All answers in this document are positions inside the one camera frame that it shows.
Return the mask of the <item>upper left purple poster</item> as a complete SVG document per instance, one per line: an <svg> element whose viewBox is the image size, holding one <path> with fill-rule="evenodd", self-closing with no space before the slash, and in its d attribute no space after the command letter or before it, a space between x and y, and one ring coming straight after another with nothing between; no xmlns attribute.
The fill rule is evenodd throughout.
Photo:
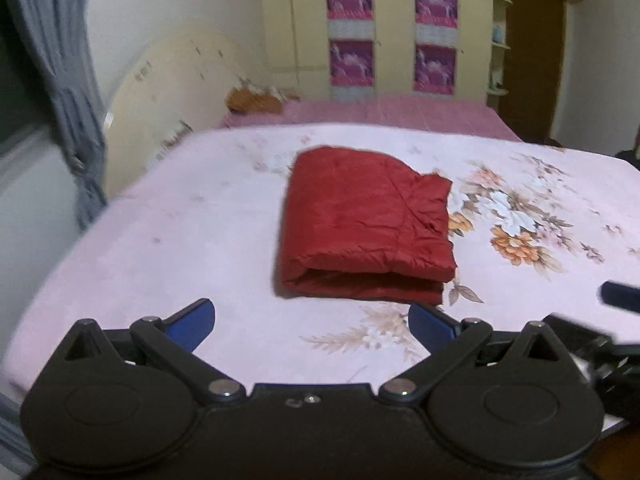
<svg viewBox="0 0 640 480"><path fill-rule="evenodd" d="M372 40L373 0L326 0L328 33L335 40Z"/></svg>

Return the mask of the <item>grey blue curtain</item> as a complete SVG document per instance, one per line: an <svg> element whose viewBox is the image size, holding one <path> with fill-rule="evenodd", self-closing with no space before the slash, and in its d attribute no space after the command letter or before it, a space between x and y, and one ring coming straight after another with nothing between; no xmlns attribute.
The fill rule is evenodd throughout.
<svg viewBox="0 0 640 480"><path fill-rule="evenodd" d="M9 0L12 18L46 88L85 230L107 205L102 180L105 110L88 38L89 0Z"/></svg>

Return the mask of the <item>red puffer jacket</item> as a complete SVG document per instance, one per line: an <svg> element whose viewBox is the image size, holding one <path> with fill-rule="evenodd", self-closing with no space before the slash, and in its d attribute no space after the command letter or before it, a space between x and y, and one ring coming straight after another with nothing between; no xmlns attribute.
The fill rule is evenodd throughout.
<svg viewBox="0 0 640 480"><path fill-rule="evenodd" d="M332 146L299 153L282 211L281 288L437 306L457 271L451 187L382 153Z"/></svg>

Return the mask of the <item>lower right purple poster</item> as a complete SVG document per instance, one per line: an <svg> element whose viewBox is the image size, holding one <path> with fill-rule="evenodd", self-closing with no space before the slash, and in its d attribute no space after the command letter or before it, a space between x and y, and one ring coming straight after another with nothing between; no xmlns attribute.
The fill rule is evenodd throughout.
<svg viewBox="0 0 640 480"><path fill-rule="evenodd" d="M413 90L452 96L456 88L457 51L434 44L416 44Z"/></svg>

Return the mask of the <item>pink checked bed sheet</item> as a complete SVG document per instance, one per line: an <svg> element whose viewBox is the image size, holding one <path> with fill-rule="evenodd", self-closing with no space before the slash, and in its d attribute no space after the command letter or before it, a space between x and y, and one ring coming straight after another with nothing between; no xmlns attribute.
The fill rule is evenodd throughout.
<svg viewBox="0 0 640 480"><path fill-rule="evenodd" d="M283 104L279 114L229 113L224 116L220 125L222 128L241 128L324 122L465 134L513 142L520 140L498 114L486 105L427 96L383 96L351 103L288 101Z"/></svg>

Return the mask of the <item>brown wooden door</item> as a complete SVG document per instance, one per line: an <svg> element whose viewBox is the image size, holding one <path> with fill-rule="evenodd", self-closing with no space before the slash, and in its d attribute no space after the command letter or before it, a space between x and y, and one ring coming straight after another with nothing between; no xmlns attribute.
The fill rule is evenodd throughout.
<svg viewBox="0 0 640 480"><path fill-rule="evenodd" d="M498 114L523 141L545 144L561 85L565 0L512 0L506 8L503 85Z"/></svg>

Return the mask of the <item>cream wooden headboard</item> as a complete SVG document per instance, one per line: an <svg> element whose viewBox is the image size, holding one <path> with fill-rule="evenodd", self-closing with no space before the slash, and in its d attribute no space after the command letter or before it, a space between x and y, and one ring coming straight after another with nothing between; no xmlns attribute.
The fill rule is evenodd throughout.
<svg viewBox="0 0 640 480"><path fill-rule="evenodd" d="M265 64L210 29L183 29L152 44L105 116L106 196L128 188L190 133L217 128L228 93L247 81L268 84Z"/></svg>

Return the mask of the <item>upper right purple poster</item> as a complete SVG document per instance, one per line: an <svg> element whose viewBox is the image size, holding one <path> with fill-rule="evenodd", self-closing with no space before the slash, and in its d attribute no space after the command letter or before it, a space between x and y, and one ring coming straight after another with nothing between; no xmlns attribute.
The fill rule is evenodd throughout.
<svg viewBox="0 0 640 480"><path fill-rule="evenodd" d="M414 0L416 42L454 47L458 41L458 0Z"/></svg>

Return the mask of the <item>cream yellow wardrobe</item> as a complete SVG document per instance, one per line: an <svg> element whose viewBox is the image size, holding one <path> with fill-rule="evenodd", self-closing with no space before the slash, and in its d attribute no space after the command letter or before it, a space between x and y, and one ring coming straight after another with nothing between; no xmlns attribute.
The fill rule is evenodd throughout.
<svg viewBox="0 0 640 480"><path fill-rule="evenodd" d="M413 90L416 53L414 0L373 0L375 96L437 94ZM326 0L262 0L268 67L277 86L307 99L332 99ZM489 96L494 0L458 0L457 99Z"/></svg>

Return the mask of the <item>purple poster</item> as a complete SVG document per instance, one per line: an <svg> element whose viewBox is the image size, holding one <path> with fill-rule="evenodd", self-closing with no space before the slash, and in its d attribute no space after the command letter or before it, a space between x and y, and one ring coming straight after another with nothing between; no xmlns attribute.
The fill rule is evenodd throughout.
<svg viewBox="0 0 640 480"><path fill-rule="evenodd" d="M414 0L416 42L454 47L458 41L458 0Z"/></svg>
<svg viewBox="0 0 640 480"><path fill-rule="evenodd" d="M456 88L457 51L434 44L416 44L413 90L452 96Z"/></svg>
<svg viewBox="0 0 640 480"><path fill-rule="evenodd" d="M374 47L370 40L329 42L332 100L362 102L375 96Z"/></svg>
<svg viewBox="0 0 640 480"><path fill-rule="evenodd" d="M372 40L373 0L326 0L328 33L335 40Z"/></svg>

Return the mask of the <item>lower left purple poster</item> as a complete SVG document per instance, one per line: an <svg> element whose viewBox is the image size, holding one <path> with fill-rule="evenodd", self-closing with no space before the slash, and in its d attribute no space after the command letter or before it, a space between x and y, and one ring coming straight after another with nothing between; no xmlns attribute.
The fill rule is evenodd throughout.
<svg viewBox="0 0 640 480"><path fill-rule="evenodd" d="M332 100L362 102L375 96L374 47L370 40L329 42Z"/></svg>

